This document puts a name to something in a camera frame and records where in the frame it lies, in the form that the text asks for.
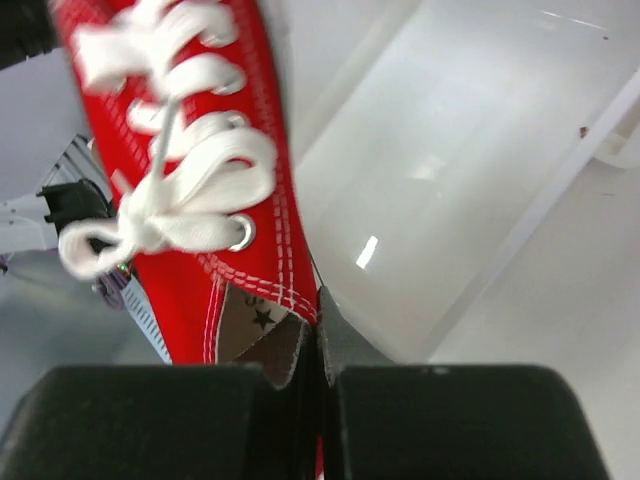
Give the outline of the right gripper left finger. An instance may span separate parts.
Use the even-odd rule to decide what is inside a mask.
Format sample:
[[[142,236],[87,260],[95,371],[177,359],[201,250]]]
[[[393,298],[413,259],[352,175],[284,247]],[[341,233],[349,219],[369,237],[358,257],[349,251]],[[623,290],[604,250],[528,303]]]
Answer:
[[[1,438],[5,479],[312,479],[304,384],[256,365],[59,367]]]

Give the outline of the red sneaker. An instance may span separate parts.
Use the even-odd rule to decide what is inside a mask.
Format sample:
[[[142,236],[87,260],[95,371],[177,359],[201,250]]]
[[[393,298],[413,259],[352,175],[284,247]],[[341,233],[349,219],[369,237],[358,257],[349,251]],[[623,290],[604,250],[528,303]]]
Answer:
[[[317,323],[280,86],[278,1],[53,1],[116,213],[74,220],[81,280],[131,265],[173,365]]]

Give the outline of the brown bottom drawer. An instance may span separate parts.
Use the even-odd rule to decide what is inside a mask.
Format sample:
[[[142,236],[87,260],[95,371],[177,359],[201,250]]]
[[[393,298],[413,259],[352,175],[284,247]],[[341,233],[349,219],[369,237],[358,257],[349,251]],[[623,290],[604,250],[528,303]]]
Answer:
[[[289,1],[304,229],[344,316],[421,361],[639,95],[635,1]]]

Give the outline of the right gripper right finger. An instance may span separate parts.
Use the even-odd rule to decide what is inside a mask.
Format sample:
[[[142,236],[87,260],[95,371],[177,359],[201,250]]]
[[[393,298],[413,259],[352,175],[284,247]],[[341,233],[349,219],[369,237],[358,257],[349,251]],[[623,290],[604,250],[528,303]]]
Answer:
[[[523,364],[402,365],[318,292],[328,479],[605,479],[577,396]]]

